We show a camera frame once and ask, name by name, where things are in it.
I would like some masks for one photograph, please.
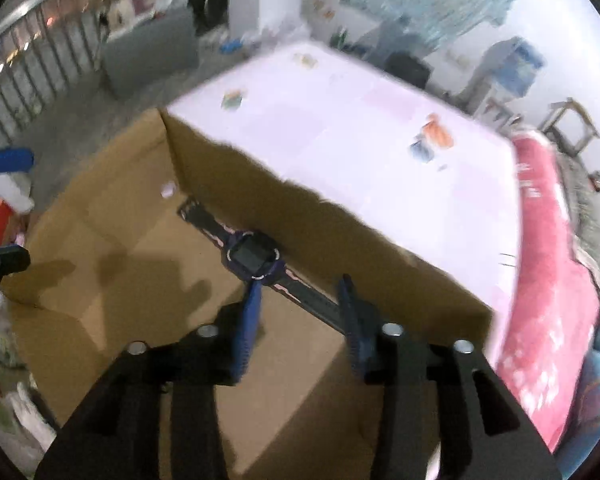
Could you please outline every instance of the screw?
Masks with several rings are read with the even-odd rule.
[[[399,337],[404,332],[404,329],[397,323],[385,323],[382,325],[382,332],[392,337]]]
[[[461,354],[470,354],[474,351],[474,345],[465,339],[459,339],[454,343],[454,350]]]
[[[146,352],[147,345],[142,341],[133,341],[126,347],[126,351],[131,355],[141,355]]]
[[[203,325],[198,329],[200,337],[216,337],[218,335],[218,327],[215,325]]]

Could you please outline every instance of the black watch strap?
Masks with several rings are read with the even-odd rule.
[[[239,239],[240,232],[216,220],[200,202],[193,198],[188,199],[180,207],[179,214],[184,221],[199,229],[223,251],[230,248]],[[272,280],[267,280],[267,285],[338,332],[344,333],[340,308],[337,303],[299,278],[286,265],[272,274],[272,277]]]

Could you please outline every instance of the gray floor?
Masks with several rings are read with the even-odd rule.
[[[87,76],[70,89],[14,140],[34,152],[32,196],[37,211],[44,210],[66,187],[82,161],[115,137],[144,110],[163,107],[218,73],[244,60],[201,53],[198,69],[176,73],[140,89],[126,100],[117,100],[107,88],[102,72]]]

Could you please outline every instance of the pink blanket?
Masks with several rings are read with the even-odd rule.
[[[572,259],[571,227],[554,150],[537,132],[518,133],[522,252],[499,376],[553,451],[598,319],[589,271]]]

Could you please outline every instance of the railing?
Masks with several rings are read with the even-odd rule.
[[[113,0],[29,0],[0,22],[0,145],[100,67]]]

